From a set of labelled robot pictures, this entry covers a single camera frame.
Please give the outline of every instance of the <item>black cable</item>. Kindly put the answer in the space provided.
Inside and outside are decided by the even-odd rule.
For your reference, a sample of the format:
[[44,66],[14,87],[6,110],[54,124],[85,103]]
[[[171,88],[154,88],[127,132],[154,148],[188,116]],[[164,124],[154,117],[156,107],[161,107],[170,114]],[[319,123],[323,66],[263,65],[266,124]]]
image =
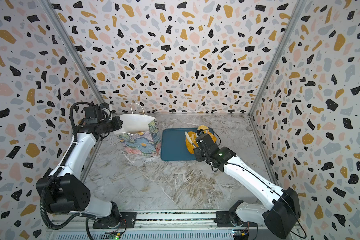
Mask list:
[[90,231],[89,231],[88,222],[89,222],[89,218],[86,218],[85,219],[85,230],[87,231],[87,235],[88,235],[89,240],[94,240],[92,238],[92,235],[91,235]]
[[[255,178],[257,178],[260,182],[262,182],[267,188],[269,188],[272,192],[274,192],[276,195],[278,195],[278,196],[288,205],[288,207],[289,207],[289,208],[291,209],[291,211],[293,212],[292,207],[288,204],[288,202],[287,202],[285,199],[283,199],[276,191],[274,191],[274,190],[273,190],[271,187],[269,187],[265,182],[263,182],[263,180],[259,179],[258,176],[256,176],[253,172],[249,171],[248,169],[245,169],[244,167],[242,167],[242,166],[240,166],[240,165],[237,165],[237,164],[234,164],[234,163],[230,163],[230,162],[219,163],[219,164],[216,164],[216,165],[213,165],[213,166],[211,165],[211,166],[212,166],[212,167],[216,167],[216,166],[223,165],[223,164],[235,165],[235,166],[240,167],[240,168],[242,168],[243,170],[249,172],[250,174],[252,174]],[[293,233],[294,235],[296,235],[296,236],[298,236],[298,237],[300,237],[300,238],[302,238],[302,239],[307,238],[307,233],[305,232],[304,228],[303,228],[302,225],[300,224],[298,218],[296,217],[296,215],[294,215],[294,217],[295,217],[296,221],[298,222],[299,226],[301,227],[301,229],[303,230],[305,237],[299,236],[299,235],[297,235],[296,233],[294,233],[294,232],[292,232],[292,231],[291,231],[291,233]]]

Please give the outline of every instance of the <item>pink spot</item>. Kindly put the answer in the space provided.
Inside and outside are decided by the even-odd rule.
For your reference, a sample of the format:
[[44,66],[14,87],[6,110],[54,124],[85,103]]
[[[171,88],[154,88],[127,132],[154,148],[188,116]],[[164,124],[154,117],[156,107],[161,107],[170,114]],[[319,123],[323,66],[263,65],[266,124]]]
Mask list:
[[7,169],[7,168],[8,168],[8,164],[0,163],[0,169]]
[[13,124],[8,124],[5,128],[5,133],[11,137],[16,137],[16,129]]
[[19,36],[19,38],[23,38],[23,35],[14,27],[12,27],[12,33]]
[[20,164],[15,162],[10,170],[10,177],[15,179],[16,181],[21,180],[21,173],[20,173]]
[[344,48],[344,53],[343,53],[343,55],[347,55],[347,54],[349,53],[352,45],[353,45],[353,43],[348,43],[348,44],[346,45],[346,47]]
[[139,6],[137,6],[136,8],[135,8],[135,11],[137,12],[137,14],[139,15],[139,17],[141,17],[141,11],[140,11],[140,8],[139,8]]
[[342,61],[341,59],[339,59],[339,60],[337,60],[337,61],[335,62],[336,67],[341,67],[343,64],[344,64],[344,63],[343,63],[343,61]]
[[24,115],[23,114],[15,114],[14,115],[14,117],[16,118],[16,119],[24,119]]
[[69,14],[72,14],[72,9],[68,5],[65,5],[65,9],[69,12]]
[[13,90],[6,83],[0,83],[0,96],[11,96]]
[[193,12],[194,13],[199,13],[199,10],[197,10],[197,7],[196,7],[196,4],[195,3],[193,3]]
[[16,8],[16,11],[18,13],[20,13],[21,16],[24,16],[24,14],[25,14],[25,11],[23,9],[21,9],[21,8]]
[[322,128],[323,130],[335,130],[336,125],[331,122],[327,122]]
[[110,44],[110,37],[105,33],[100,33],[99,38],[106,44]]
[[193,32],[191,33],[191,35],[189,35],[189,38],[191,39],[191,41],[194,43],[194,44],[198,44],[199,43],[199,40],[200,40],[200,36]]
[[4,159],[5,157],[5,149],[0,148],[0,159]]
[[295,51],[293,52],[293,61],[296,63],[296,62],[300,59],[300,57],[301,57],[301,51],[300,51],[300,49],[295,50]]
[[29,140],[35,140],[36,136],[32,135],[32,134],[27,134],[27,136],[25,137],[25,141],[29,141]]
[[94,13],[98,13],[96,7],[94,7],[94,5],[92,5],[92,3],[89,3],[89,7],[91,8],[91,10],[92,10]]

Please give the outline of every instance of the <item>terrazzo pattern wallpaper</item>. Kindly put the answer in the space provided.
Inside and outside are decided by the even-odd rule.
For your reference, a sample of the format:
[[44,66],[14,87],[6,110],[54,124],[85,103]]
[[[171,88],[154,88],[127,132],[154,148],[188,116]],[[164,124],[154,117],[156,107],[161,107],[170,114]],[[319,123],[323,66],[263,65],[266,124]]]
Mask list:
[[35,184],[67,150],[81,100],[96,103],[39,3],[0,1],[0,239],[42,238]]
[[293,0],[53,0],[103,97],[117,112],[244,113]]
[[307,239],[360,240],[360,0],[307,1],[253,116]]

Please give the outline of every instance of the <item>yellow food piece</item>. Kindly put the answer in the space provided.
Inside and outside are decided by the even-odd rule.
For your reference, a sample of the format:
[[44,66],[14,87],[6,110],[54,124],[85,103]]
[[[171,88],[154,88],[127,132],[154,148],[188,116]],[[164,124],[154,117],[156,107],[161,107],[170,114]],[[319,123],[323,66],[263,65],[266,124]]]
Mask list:
[[[190,131],[190,132],[188,132],[188,135],[189,135],[189,137],[191,138],[192,142],[196,145],[196,147],[199,147],[199,146],[197,145],[197,143],[196,143],[196,137],[197,137],[196,132]],[[194,153],[195,153],[195,152],[193,151],[194,146],[192,145],[192,143],[190,143],[190,142],[188,141],[187,138],[185,138],[185,144],[187,145],[188,151],[189,151],[191,154],[194,154]]]

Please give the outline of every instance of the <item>marble surface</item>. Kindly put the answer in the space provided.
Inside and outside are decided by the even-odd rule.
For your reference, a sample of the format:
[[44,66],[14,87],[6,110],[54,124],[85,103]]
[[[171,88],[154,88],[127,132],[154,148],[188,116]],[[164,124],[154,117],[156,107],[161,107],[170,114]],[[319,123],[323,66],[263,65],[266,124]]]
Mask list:
[[[244,115],[153,115],[160,133],[166,128],[212,127],[221,145],[269,179],[249,119]],[[237,200],[259,200],[231,176],[213,172],[205,162],[164,162],[124,151],[110,134],[102,143],[86,179],[96,197],[121,210],[229,209]]]

